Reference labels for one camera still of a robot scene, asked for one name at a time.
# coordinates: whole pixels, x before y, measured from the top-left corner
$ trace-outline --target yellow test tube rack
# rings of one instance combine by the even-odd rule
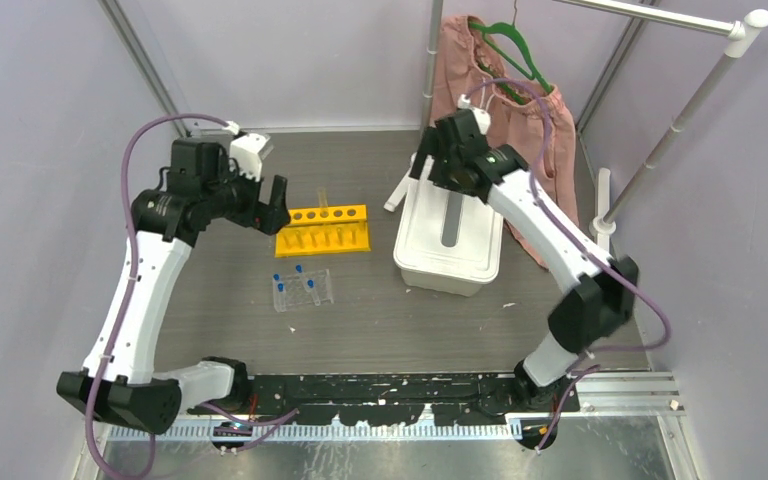
[[[366,205],[290,209],[275,239],[275,258],[370,250]]]

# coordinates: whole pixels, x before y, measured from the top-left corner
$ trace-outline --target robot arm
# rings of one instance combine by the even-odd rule
[[[132,204],[140,264],[133,295],[102,378],[95,405],[97,420],[149,433],[165,432],[178,413],[209,400],[226,405],[248,398],[245,364],[210,357],[197,365],[154,372],[154,353],[175,281],[200,232],[213,219],[274,235],[290,221],[287,180],[276,176],[269,203],[259,202],[262,160],[269,137],[228,133],[181,138],[172,144],[166,190],[142,192]],[[80,372],[63,372],[58,394],[86,409],[89,385],[99,370],[130,280],[127,245],[119,285],[110,310]]]
[[[550,333],[514,370],[518,393],[532,398],[566,375],[594,341],[628,322],[634,295],[584,256],[537,204],[532,174],[516,150],[509,145],[490,148],[484,136],[490,125],[487,113],[468,103],[459,106],[460,110],[425,130],[410,177],[418,180],[425,159],[433,157],[428,179],[440,188],[478,197],[504,216],[545,259],[564,293],[549,316]],[[569,220],[539,184],[537,194],[597,259],[637,283],[633,260],[612,258]]]

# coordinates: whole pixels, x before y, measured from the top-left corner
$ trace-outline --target table surface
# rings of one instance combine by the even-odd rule
[[[408,288],[393,262],[400,210],[382,206],[407,169],[418,133],[273,135],[264,173],[289,178],[290,208],[366,204],[372,251],[274,258],[275,239],[227,221],[210,225],[172,293],[157,345],[156,370],[205,356],[246,362],[254,373],[509,371],[548,332],[560,299],[552,276],[504,235],[496,280],[473,297]],[[582,224],[592,218],[593,184],[576,167]],[[269,191],[268,182],[263,189]],[[335,303],[277,313],[271,277],[328,268]],[[603,343],[639,345],[630,322]],[[642,353],[600,355],[610,368],[646,368]]]

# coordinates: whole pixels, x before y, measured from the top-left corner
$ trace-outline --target white cable clip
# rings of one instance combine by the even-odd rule
[[[472,107],[472,104],[469,103],[469,99],[466,98],[466,94],[462,93],[461,96],[458,97],[458,108],[468,109],[470,107]]]
[[[237,122],[228,121],[228,126],[222,127],[222,130],[231,132],[231,135],[236,137],[240,133],[240,126],[237,125]]]

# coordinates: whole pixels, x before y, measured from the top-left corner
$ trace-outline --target silver rod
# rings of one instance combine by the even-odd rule
[[[431,31],[428,32],[428,60],[425,65],[425,88],[422,91],[422,123],[419,131],[431,122],[431,97],[434,95],[434,68],[437,64],[437,39],[440,36],[440,23],[443,20],[443,0],[434,0],[431,5]]]
[[[696,112],[699,111],[699,108],[705,103],[705,100],[708,99],[708,97],[711,95],[711,92],[717,88],[720,80],[723,79],[723,77],[726,75],[726,73],[728,73],[729,69],[732,65],[734,65],[734,62],[736,61],[736,58],[732,58],[725,54],[720,57],[720,60],[716,65],[714,65],[714,68],[711,69],[711,73],[705,77],[702,85],[699,85],[699,88],[696,89],[696,93],[690,97],[690,100],[687,101],[687,104],[681,110],[681,113],[678,114],[678,117],[676,117],[672,125],[670,125],[667,131],[664,132],[661,140],[658,141],[658,144],[655,145],[655,148],[653,148],[649,153],[649,156],[646,157],[646,161],[640,165],[640,168],[638,168],[634,173],[634,176],[631,177],[631,180],[629,180],[628,184],[620,193],[620,196],[617,197],[617,200],[613,205],[611,205],[611,208],[608,210],[608,212],[605,213],[605,223],[612,223],[614,221],[620,208],[628,203],[628,200],[640,188],[640,185],[643,182],[643,179],[646,177],[646,174],[658,166],[658,162],[670,149],[670,146],[672,146],[673,142],[675,142],[678,134],[684,131],[684,129],[693,119],[693,116],[696,115]]]
[[[657,7],[661,0],[641,0],[640,3]],[[645,25],[646,21],[641,18],[632,18],[626,24],[625,30],[619,42],[617,42],[617,46],[614,48],[613,53],[611,53],[611,58],[608,59],[605,68],[602,69],[599,80],[596,81],[596,86],[587,98],[587,103],[584,104],[584,109],[578,117],[576,127],[578,128],[579,135],[584,134],[587,125],[593,119],[593,115],[596,114],[596,109],[602,104],[602,100],[604,100],[608,88],[614,81],[614,77],[616,77],[620,67],[625,63],[628,54],[637,43],[637,39],[640,38]]]
[[[700,32],[715,33],[728,37],[737,28],[740,22],[721,22],[707,18],[694,17],[682,13],[668,12],[660,8],[647,7],[634,3],[618,2],[616,0],[555,0],[558,2],[579,5],[604,12],[618,13],[629,17],[652,20],[676,27],[698,30]]]
[[[101,5],[101,8],[104,9],[105,13],[107,13],[110,23],[113,24],[113,28],[115,28],[116,33],[119,34],[119,38],[122,39],[122,43],[125,44],[128,53],[131,54],[131,59],[134,61],[137,69],[139,69],[148,84],[154,98],[160,104],[160,108],[162,108],[167,115],[181,113],[178,111],[178,107],[175,106],[175,102],[169,95],[166,86],[163,84],[163,80],[157,73],[157,69],[154,68],[154,64],[151,62],[148,52],[146,52],[145,47],[143,47],[142,42],[140,42],[137,32],[128,20],[128,16],[122,9],[122,5],[119,4],[119,0],[98,0],[98,3]],[[175,120],[172,122],[172,125],[175,127],[179,136],[187,136],[187,126],[183,121]]]

